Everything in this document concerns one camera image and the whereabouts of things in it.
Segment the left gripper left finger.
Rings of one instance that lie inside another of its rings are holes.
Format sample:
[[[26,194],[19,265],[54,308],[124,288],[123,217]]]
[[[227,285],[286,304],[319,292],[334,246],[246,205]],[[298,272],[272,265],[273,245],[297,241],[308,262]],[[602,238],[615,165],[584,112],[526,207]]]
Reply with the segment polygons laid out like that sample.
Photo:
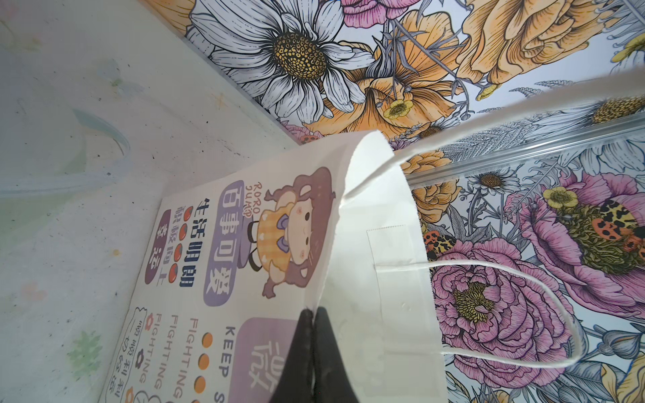
[[[270,403],[312,402],[313,312],[301,312],[279,383]]]

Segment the white printed paper bag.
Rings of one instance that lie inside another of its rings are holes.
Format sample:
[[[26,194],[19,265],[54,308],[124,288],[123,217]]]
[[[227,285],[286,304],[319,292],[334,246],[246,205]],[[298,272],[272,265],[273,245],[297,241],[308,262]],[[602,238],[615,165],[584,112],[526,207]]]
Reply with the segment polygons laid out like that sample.
[[[477,129],[600,97],[636,69],[564,87],[395,154],[384,136],[321,139],[161,200],[103,402],[270,402],[303,310],[329,314],[359,401],[445,401],[444,357],[556,371],[584,357],[568,307],[521,258],[431,261],[401,165]],[[433,277],[483,275],[474,310],[523,352],[442,341]]]

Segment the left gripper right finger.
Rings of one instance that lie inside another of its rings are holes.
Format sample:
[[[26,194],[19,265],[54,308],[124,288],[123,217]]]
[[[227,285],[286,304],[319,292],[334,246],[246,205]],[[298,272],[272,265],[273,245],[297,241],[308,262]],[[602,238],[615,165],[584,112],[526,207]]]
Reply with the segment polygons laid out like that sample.
[[[328,311],[319,307],[312,330],[313,392],[312,399],[318,403],[358,403]]]

